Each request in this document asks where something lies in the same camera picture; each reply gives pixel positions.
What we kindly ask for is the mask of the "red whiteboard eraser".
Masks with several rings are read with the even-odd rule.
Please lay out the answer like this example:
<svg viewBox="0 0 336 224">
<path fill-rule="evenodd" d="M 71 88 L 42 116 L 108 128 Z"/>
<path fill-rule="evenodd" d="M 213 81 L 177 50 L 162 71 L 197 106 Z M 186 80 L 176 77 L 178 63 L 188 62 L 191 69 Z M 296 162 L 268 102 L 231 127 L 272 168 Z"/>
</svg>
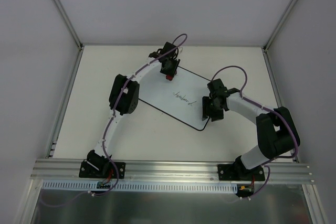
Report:
<svg viewBox="0 0 336 224">
<path fill-rule="evenodd" d="M 166 80 L 168 80 L 168 81 L 172 81 L 173 79 L 174 79 L 173 76 L 169 76 L 169 75 L 166 76 Z"/>
</svg>

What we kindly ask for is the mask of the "white whiteboard black frame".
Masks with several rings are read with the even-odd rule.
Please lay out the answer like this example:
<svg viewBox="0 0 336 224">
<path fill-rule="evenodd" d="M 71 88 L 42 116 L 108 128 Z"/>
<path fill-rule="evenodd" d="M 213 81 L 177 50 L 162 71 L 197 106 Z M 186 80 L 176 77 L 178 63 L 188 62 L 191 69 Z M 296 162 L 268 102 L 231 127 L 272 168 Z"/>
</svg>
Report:
<svg viewBox="0 0 336 224">
<path fill-rule="evenodd" d="M 139 100 L 176 120 L 202 131 L 208 119 L 202 119 L 202 98 L 209 95 L 210 80 L 178 67 L 173 80 L 168 80 L 156 67 L 140 80 Z"/>
</svg>

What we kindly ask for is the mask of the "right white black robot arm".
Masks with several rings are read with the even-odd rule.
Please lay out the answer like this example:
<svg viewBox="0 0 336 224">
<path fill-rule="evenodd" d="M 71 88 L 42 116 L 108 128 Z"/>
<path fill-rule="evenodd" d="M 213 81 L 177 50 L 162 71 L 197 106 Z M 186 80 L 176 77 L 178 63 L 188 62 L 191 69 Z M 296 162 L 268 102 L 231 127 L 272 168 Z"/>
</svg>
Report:
<svg viewBox="0 0 336 224">
<path fill-rule="evenodd" d="M 224 113 L 233 111 L 256 126 L 257 145 L 235 161 L 235 175 L 241 180 L 252 176 L 254 168 L 266 165 L 273 159 L 293 158 L 300 145 L 290 112 L 285 107 L 269 108 L 234 92 L 219 97 L 202 97 L 202 119 L 219 121 Z"/>
</svg>

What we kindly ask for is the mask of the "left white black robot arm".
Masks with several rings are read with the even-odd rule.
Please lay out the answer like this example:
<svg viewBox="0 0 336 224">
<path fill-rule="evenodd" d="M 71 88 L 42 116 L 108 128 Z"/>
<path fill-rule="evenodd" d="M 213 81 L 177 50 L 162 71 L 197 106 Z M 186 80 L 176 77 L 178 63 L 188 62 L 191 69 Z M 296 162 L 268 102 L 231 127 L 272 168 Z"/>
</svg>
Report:
<svg viewBox="0 0 336 224">
<path fill-rule="evenodd" d="M 110 112 L 106 127 L 101 139 L 89 151 L 86 161 L 91 165 L 91 171 L 97 177 L 104 177 L 109 172 L 112 148 L 117 135 L 118 127 L 127 115 L 134 112 L 139 103 L 140 81 L 154 68 L 160 66 L 160 73 L 173 79 L 177 72 L 180 60 L 178 47 L 172 49 L 158 49 L 149 54 L 146 63 L 135 72 L 115 77 L 109 96 Z"/>
</svg>

